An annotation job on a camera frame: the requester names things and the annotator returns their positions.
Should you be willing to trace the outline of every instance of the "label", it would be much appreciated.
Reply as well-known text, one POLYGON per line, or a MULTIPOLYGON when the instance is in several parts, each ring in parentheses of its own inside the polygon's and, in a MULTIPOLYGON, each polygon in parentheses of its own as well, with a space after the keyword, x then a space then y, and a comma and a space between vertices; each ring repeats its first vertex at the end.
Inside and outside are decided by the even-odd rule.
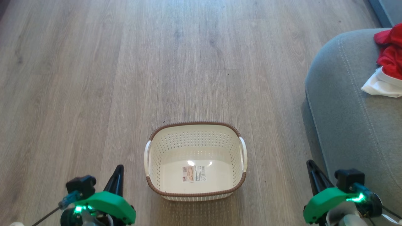
POLYGON ((205 166, 183 166, 183 182, 206 181, 205 166))

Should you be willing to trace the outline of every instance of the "white cloth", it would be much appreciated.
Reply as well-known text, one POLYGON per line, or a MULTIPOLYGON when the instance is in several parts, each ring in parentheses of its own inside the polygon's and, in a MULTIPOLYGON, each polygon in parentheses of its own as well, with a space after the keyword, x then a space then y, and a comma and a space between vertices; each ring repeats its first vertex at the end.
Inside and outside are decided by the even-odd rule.
POLYGON ((402 80, 384 74, 381 66, 375 70, 361 90, 371 95, 402 97, 402 80))

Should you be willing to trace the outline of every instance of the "wooden floor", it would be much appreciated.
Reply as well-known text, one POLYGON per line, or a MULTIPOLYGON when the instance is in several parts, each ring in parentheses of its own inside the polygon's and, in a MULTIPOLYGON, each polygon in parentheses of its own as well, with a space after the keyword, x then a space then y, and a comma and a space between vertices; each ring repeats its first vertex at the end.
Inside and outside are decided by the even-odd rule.
POLYGON ((374 27, 366 0, 10 1, 0 22, 2 224, 29 226, 67 180, 90 174, 101 190, 124 164, 136 225, 303 225, 316 149, 304 78, 332 37, 374 27), (145 144, 161 125, 200 120, 239 129, 246 181, 227 199, 166 201, 145 180, 145 144))

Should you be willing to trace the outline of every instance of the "couch cushion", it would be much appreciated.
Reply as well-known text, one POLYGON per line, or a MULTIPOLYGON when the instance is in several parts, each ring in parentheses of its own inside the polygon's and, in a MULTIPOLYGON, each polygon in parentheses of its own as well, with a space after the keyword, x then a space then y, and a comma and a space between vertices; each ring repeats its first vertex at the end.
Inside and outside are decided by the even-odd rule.
POLYGON ((366 186, 402 214, 402 99, 360 90, 378 67, 373 36, 382 30, 329 41, 312 63, 306 93, 331 180, 337 169, 363 171, 366 186))

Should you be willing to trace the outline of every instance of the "basket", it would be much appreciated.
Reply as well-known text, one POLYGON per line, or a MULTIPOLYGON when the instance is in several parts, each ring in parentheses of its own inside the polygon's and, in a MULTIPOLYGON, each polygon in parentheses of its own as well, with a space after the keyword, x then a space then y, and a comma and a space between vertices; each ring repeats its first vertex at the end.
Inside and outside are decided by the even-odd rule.
POLYGON ((221 199, 243 184, 247 149, 240 133, 225 123, 166 125, 152 133, 144 167, 148 185, 165 199, 221 199))

